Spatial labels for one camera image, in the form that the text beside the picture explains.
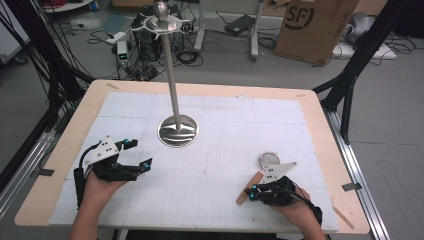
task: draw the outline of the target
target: circular metal base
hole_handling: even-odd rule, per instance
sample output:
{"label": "circular metal base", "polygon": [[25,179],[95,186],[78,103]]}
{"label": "circular metal base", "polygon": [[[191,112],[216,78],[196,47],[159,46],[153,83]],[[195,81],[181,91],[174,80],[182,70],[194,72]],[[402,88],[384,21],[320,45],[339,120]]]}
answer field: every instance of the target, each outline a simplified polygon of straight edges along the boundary
{"label": "circular metal base", "polygon": [[170,147],[185,147],[196,140],[199,135],[199,125],[186,115],[180,115],[181,127],[176,128],[175,117],[171,116],[162,121],[158,128],[159,139]]}

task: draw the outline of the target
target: metal rod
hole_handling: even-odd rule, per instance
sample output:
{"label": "metal rod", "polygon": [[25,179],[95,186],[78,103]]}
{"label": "metal rod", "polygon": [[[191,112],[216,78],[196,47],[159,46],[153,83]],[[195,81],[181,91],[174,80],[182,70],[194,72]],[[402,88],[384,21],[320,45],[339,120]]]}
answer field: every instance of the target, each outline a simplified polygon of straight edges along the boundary
{"label": "metal rod", "polygon": [[172,111],[174,112],[175,128],[181,128],[180,110],[178,108],[177,88],[175,87],[174,68],[172,66],[171,45],[169,44],[169,34],[162,34],[162,47],[165,57],[166,72],[168,73],[169,92],[171,93]]}

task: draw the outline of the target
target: table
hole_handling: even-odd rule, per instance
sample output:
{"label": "table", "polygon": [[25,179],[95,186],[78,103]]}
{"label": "table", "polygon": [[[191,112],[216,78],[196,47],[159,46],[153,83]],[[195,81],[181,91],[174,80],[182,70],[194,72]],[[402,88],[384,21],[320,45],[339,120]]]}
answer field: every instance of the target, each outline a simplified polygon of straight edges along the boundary
{"label": "table", "polygon": [[[39,176],[15,222],[21,226],[48,226],[65,176],[74,162],[88,130],[109,92],[168,93],[165,83],[97,80],[93,82],[45,165],[53,176]],[[318,98],[311,90],[239,86],[177,84],[178,94],[210,96],[249,96],[299,101],[317,158],[331,195],[340,230],[338,233],[367,234],[369,225],[354,191],[341,187],[350,183],[337,144]]]}

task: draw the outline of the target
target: gray floor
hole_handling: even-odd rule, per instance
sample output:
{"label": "gray floor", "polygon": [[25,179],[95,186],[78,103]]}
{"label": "gray floor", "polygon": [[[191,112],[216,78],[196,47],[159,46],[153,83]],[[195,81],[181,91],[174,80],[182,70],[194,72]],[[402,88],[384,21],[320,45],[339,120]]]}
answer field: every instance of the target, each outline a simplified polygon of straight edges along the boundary
{"label": "gray floor", "polygon": [[[85,10],[68,13],[82,14]],[[110,10],[96,13],[106,21]],[[122,26],[128,26],[128,19]],[[208,26],[219,28],[220,19]],[[279,27],[281,19],[265,19],[262,28]],[[115,72],[115,56],[105,44],[90,45],[89,32],[68,35],[75,56],[96,77]],[[175,68],[177,82],[311,89],[337,76],[347,61],[332,60],[325,67],[297,62],[272,54],[260,47],[252,62],[248,41],[207,33],[203,65]],[[424,47],[423,40],[416,40]],[[368,64],[357,81],[350,125],[350,140],[368,187],[391,239],[422,239],[424,236],[424,191],[421,186],[424,163],[424,51],[398,55],[380,66]],[[159,75],[154,81],[163,81]],[[31,63],[8,64],[0,68],[0,170],[12,158],[23,140],[47,109],[47,98]],[[0,221],[2,239],[63,239],[67,228],[30,228],[14,224],[14,216],[31,188],[30,178],[12,207]],[[102,230],[100,239],[110,239]],[[333,239],[371,239],[366,236],[340,236]]]}

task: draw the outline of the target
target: black mount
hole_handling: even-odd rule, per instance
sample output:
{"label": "black mount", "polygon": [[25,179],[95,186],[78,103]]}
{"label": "black mount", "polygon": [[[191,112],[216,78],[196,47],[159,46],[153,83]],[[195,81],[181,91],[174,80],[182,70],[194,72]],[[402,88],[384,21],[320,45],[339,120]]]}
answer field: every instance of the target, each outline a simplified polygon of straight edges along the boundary
{"label": "black mount", "polygon": [[337,77],[312,89],[312,91],[318,94],[331,88],[327,97],[321,100],[321,106],[323,109],[332,112],[337,111],[337,105],[344,98],[340,134],[346,144],[350,144],[348,136],[349,121],[356,80],[384,43],[390,31],[405,15],[413,1],[388,0],[343,71]]}

